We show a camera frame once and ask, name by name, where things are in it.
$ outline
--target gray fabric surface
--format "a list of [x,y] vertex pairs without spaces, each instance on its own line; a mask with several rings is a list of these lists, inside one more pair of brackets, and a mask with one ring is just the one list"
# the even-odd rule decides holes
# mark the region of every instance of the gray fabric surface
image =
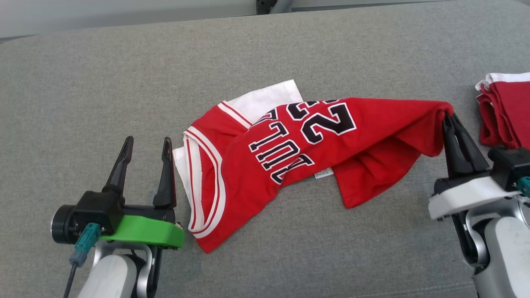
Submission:
[[[99,190],[135,137],[125,197],[150,204],[162,141],[222,100],[293,78],[306,101],[446,100],[477,139],[473,85],[530,69],[530,9],[441,2],[34,36],[0,45],[0,296],[61,296],[72,246],[49,222]],[[445,159],[345,209],[333,177],[280,191],[213,253],[187,234],[164,254],[157,297],[475,296],[453,224],[429,218]],[[190,207],[177,182],[176,215]],[[72,297],[90,270],[78,270]]]

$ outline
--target basketball jersey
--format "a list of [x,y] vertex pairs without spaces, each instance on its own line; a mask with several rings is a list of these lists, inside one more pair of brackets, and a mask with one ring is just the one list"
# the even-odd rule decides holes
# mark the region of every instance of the basketball jersey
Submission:
[[348,98],[282,104],[256,118],[258,111],[247,109],[259,106],[254,101],[208,111],[184,132],[184,151],[175,156],[188,177],[189,230],[206,252],[281,187],[329,167],[346,207],[366,202],[421,154],[440,153],[441,123],[452,113],[446,102]]

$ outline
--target red stripe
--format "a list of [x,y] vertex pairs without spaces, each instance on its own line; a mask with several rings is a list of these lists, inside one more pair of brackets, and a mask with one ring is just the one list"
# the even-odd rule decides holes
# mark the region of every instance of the red stripe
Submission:
[[[217,163],[217,160],[214,158],[214,154],[211,151],[211,149],[208,148],[208,146],[206,146],[206,144],[196,134],[192,133],[189,130],[186,130],[186,132],[188,134],[194,136],[204,146],[204,148],[206,148],[210,152],[210,155],[211,155],[212,159],[214,160],[215,164],[217,165],[218,171],[220,171],[220,165]],[[219,205],[219,195],[220,195],[220,192],[221,192],[221,189],[219,188],[219,179],[217,179],[217,183],[216,184],[217,184],[217,186],[216,186],[216,188],[217,188],[217,200],[216,200],[215,206],[212,206],[214,208],[214,212],[213,212],[213,214],[211,216],[212,219],[215,217],[215,213],[217,212],[217,206]],[[195,231],[195,232],[192,232],[192,233],[193,234],[201,233],[204,230],[206,230],[210,225],[211,225],[211,221],[208,223],[208,225],[204,226],[200,231]]]
[[250,121],[248,121],[245,117],[243,117],[243,115],[241,115],[241,113],[239,113],[238,111],[236,111],[234,108],[232,108],[231,106],[229,106],[226,102],[222,102],[222,104],[231,109],[234,113],[236,113],[239,117],[241,117],[241,119],[243,119],[245,122],[247,122],[249,125],[252,125],[252,123],[250,123]]
[[195,194],[193,193],[193,166],[191,164],[191,154],[190,154],[190,141],[186,139],[186,145],[188,147],[188,162],[189,162],[189,168],[190,168],[190,183],[191,183],[191,199],[193,200],[193,212],[195,213],[195,216],[193,217],[193,223],[191,223],[191,228],[195,228],[195,221],[197,220],[197,209],[195,207]]

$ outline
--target teal connector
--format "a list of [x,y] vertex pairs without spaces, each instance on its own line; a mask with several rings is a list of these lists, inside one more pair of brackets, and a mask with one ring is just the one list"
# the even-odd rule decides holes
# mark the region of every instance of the teal connector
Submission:
[[70,264],[81,267],[89,254],[90,249],[96,244],[101,236],[101,228],[98,224],[89,223],[81,233],[79,240],[75,243],[75,252],[70,256]]
[[530,177],[525,176],[519,179],[517,188],[519,189],[519,191],[521,192],[523,196],[530,197]]

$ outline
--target camera lens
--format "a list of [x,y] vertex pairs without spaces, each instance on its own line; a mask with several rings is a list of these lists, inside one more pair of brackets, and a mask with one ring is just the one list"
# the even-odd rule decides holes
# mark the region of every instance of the camera lens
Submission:
[[59,244],[75,244],[79,239],[79,228],[74,220],[74,205],[62,205],[51,219],[51,237]]

